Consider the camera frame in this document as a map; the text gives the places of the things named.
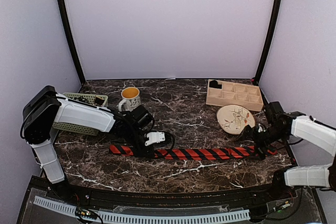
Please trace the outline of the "red navy striped tie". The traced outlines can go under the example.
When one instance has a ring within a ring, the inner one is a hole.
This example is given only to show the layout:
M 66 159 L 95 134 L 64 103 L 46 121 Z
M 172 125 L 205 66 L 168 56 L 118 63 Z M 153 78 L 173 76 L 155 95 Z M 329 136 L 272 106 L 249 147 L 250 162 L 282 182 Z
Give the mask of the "red navy striped tie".
M 123 145 L 110 145 L 110 153 L 120 156 L 148 157 L 151 159 L 168 160 L 195 160 L 195 161 L 217 161 L 241 158 L 257 158 L 253 146 L 242 146 L 232 148 L 204 148 L 204 149 L 158 149 L 147 154 L 141 154 L 136 148 Z

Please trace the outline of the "white patterned mug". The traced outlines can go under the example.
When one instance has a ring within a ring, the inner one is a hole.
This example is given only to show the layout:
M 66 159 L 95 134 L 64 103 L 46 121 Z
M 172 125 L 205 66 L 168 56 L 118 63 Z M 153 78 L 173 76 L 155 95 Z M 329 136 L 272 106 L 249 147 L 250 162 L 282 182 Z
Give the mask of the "white patterned mug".
M 136 87 L 128 87 L 121 91 L 122 100 L 118 104 L 118 111 L 133 111 L 142 104 L 140 90 Z

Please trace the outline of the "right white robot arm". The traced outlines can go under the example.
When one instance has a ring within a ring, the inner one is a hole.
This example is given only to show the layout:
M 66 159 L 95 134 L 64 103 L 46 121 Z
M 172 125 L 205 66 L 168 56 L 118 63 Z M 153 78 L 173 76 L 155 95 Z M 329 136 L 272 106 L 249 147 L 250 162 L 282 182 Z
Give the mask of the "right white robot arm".
M 295 111 L 286 113 L 278 101 L 265 106 L 265 115 L 270 127 L 250 127 L 243 133 L 254 142 L 257 156 L 266 158 L 267 147 L 278 141 L 294 136 L 328 152 L 335 157 L 335 128 L 317 121 L 312 116 Z M 335 191 L 335 161 L 328 165 L 296 166 L 275 172 L 273 184 L 268 188 L 268 195 L 273 200 L 280 199 L 287 193 L 288 187 L 320 187 Z

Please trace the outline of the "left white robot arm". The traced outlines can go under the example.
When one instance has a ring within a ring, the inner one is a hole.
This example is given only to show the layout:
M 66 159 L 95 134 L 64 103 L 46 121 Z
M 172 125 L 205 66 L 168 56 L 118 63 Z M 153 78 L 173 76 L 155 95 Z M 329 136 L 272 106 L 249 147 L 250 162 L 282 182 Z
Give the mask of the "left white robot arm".
M 68 98 L 57 93 L 53 86 L 45 86 L 24 107 L 20 136 L 34 150 L 48 181 L 54 184 L 54 193 L 63 201 L 74 197 L 74 189 L 65 182 L 66 176 L 50 141 L 54 123 L 114 133 L 133 145 L 141 156 L 151 156 L 151 145 L 165 139 L 162 132 L 145 130 L 154 123 L 154 118 L 141 104 L 131 108 L 119 104 L 117 109 L 110 109 Z

